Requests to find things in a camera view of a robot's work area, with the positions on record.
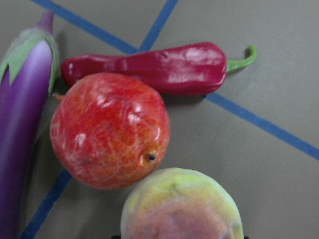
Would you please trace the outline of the red pomegranate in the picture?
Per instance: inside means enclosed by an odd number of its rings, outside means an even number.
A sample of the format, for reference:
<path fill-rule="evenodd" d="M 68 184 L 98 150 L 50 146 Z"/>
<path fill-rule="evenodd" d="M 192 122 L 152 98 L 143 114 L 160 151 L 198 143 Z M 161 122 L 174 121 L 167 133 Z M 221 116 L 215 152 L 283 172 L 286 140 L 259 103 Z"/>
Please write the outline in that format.
<path fill-rule="evenodd" d="M 79 182 L 99 190 L 130 186 L 164 159 L 170 123 L 162 96 L 128 76 L 97 73 L 62 97 L 50 124 L 53 150 Z"/>

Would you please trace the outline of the red chili pepper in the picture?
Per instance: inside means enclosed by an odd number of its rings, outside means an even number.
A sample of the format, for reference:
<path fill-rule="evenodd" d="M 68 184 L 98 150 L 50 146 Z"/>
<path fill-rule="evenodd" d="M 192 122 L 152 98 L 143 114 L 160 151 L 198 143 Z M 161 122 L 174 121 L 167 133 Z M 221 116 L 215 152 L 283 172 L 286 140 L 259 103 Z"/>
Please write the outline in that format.
<path fill-rule="evenodd" d="M 70 87 L 85 76 L 108 72 L 134 77 L 164 94 L 207 95 L 222 86 L 227 73 L 257 59 L 254 45 L 246 53 L 244 59 L 229 60 L 217 45 L 202 42 L 126 56 L 82 54 L 64 60 L 60 72 Z"/>

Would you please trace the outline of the peach fruit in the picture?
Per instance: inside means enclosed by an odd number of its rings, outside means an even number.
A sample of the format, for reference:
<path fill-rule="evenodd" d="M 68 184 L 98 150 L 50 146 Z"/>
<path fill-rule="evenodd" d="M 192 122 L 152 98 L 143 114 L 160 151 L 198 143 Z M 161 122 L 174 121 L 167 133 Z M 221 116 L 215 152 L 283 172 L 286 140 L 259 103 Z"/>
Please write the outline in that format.
<path fill-rule="evenodd" d="M 211 177 L 191 169 L 158 170 L 125 200 L 123 239 L 242 239 L 239 210 Z"/>

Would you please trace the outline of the purple eggplant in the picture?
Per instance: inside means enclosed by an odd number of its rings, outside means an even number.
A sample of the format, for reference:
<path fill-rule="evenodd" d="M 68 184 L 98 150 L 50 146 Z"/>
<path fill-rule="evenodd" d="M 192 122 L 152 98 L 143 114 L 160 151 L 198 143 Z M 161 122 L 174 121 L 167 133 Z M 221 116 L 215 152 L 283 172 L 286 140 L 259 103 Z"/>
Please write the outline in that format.
<path fill-rule="evenodd" d="M 24 30 L 0 65 L 0 236 L 16 239 L 29 161 L 59 66 L 54 13 Z"/>

